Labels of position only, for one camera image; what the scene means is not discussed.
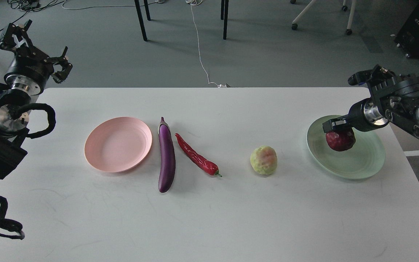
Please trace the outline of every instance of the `white table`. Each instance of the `white table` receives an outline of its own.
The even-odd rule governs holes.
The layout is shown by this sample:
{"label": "white table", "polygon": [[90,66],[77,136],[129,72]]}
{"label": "white table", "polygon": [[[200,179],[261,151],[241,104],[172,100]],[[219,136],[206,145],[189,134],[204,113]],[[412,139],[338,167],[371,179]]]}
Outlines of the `white table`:
{"label": "white table", "polygon": [[[0,195],[25,239],[0,238],[0,261],[419,261],[419,183],[388,126],[376,131],[386,162],[373,177],[340,179],[306,145],[309,125],[346,114],[366,88],[50,88],[40,103],[55,130],[26,140],[28,155]],[[153,131],[149,155],[123,174],[83,155],[103,121],[134,116]],[[160,117],[222,178],[178,147],[176,178],[158,192]],[[32,131],[45,128],[31,114]],[[251,151],[268,145],[278,169],[256,175]]]}

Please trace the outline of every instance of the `purple eggplant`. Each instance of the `purple eggplant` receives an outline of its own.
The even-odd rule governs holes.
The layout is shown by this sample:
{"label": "purple eggplant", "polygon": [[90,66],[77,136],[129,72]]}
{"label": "purple eggplant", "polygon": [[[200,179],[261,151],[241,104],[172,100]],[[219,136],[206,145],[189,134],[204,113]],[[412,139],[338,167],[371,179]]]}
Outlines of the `purple eggplant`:
{"label": "purple eggplant", "polygon": [[168,124],[161,118],[158,129],[159,144],[161,148],[161,171],[159,173],[158,189],[164,193],[171,187],[176,173],[176,155],[172,144],[171,131]]}

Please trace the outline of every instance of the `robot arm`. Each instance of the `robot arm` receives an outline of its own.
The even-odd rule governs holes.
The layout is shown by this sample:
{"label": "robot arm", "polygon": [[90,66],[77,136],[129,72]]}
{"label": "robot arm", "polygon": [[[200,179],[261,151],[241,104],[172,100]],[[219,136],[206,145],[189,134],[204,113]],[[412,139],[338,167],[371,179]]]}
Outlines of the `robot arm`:
{"label": "robot arm", "polygon": [[[31,20],[25,25],[10,23],[0,37],[0,49],[14,53],[14,59],[4,76],[5,83],[0,83],[0,180],[10,174],[26,156],[27,151],[21,148],[25,138],[39,138],[54,129],[54,109],[34,101],[45,89],[50,76],[56,83],[62,83],[72,69],[72,64],[65,56],[67,47],[60,57],[49,57],[33,46],[27,35],[31,23]],[[60,65],[61,70],[55,71],[55,65]],[[30,110],[47,113],[48,127],[45,130],[29,133]],[[6,219],[6,211],[7,201],[0,197],[0,229],[16,232],[13,235],[0,233],[0,237],[23,239],[22,225]]]}
{"label": "robot arm", "polygon": [[366,83],[371,96],[351,106],[347,115],[324,122],[324,133],[351,127],[366,132],[391,122],[419,139],[419,76],[396,76],[376,65],[355,73],[348,82]]}

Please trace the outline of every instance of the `white chair leg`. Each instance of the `white chair leg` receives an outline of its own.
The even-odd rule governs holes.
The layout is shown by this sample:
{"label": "white chair leg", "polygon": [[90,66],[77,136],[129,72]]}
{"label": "white chair leg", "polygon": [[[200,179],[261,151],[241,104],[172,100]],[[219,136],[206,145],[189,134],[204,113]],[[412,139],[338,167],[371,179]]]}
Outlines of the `white chair leg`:
{"label": "white chair leg", "polygon": [[316,0],[311,0],[311,2],[305,7],[305,9],[303,9],[303,11],[301,13],[299,13],[299,15],[293,20],[293,24],[296,24],[300,18],[308,11],[308,9],[310,9],[310,7],[316,2]]}
{"label": "white chair leg", "polygon": [[356,0],[352,0],[352,7],[350,8],[350,15],[349,15],[349,23],[347,24],[348,30],[351,30],[352,28],[352,22],[354,21],[355,7],[356,7]]}

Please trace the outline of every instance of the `apple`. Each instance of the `apple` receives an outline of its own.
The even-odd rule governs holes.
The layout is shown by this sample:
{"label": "apple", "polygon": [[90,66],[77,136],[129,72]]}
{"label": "apple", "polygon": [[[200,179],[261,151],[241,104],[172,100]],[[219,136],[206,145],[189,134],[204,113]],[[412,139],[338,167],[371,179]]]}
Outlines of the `apple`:
{"label": "apple", "polygon": [[250,164],[257,173],[271,175],[278,167],[278,156],[272,147],[261,146],[251,153]]}
{"label": "apple", "polygon": [[354,146],[355,141],[354,130],[351,128],[326,133],[326,142],[335,151],[349,150]]}

